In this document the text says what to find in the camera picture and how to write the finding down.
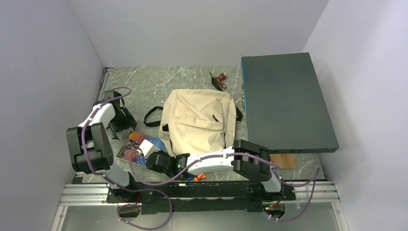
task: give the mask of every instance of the white wall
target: white wall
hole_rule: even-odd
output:
[[[0,230],[50,230],[103,66],[66,0],[0,3]]]
[[[351,230],[408,227],[408,2],[330,0],[310,52],[340,144],[322,154]]]
[[[70,0],[104,66],[301,52],[328,0]]]

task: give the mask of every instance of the book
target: book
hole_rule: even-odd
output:
[[[160,148],[163,152],[167,153],[166,146],[161,141],[161,139],[133,131],[129,134],[125,144],[119,150],[117,157],[125,161],[130,161],[130,157],[133,156],[132,158],[133,163],[146,166],[146,158],[143,155],[137,154],[137,149],[144,140],[149,141],[154,146]]]

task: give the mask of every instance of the metal frame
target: metal frame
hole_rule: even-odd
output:
[[[295,188],[296,200],[285,201],[285,203],[305,203],[309,200],[312,191],[313,183],[304,187]],[[106,202],[108,195],[108,187],[106,184],[66,184],[59,202],[57,214],[52,225],[52,231],[60,231],[67,209],[69,206],[118,206],[125,203],[111,204]],[[316,182],[315,191],[313,193],[312,203],[331,203],[334,215],[337,220],[340,231],[348,231],[342,206],[340,204],[339,195],[333,181],[318,181]]]

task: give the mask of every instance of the wall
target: wall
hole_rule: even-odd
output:
[[[70,0],[104,66],[301,52],[328,0]]]
[[[103,66],[71,5],[0,3],[0,229],[50,230]]]
[[[307,42],[340,149],[322,154],[350,230],[407,230],[408,3],[330,0]]]

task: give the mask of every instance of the black strap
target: black strap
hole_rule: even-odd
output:
[[[211,75],[211,84],[218,90],[218,91],[223,91],[222,88],[218,85],[217,81],[213,79],[213,74],[210,72]],[[237,106],[235,106],[235,109],[237,111],[237,121],[242,120],[242,112],[238,109]]]
[[[143,121],[143,123],[144,123],[146,126],[148,126],[148,127],[157,127],[157,126],[160,126],[160,120],[157,120],[157,121],[154,121],[154,122],[150,122],[150,123],[146,123],[147,117],[149,117],[150,114],[152,114],[152,113],[153,113],[155,110],[157,110],[157,109],[163,110],[163,107],[156,106],[156,107],[152,108],[152,109],[144,116],[144,121]]]

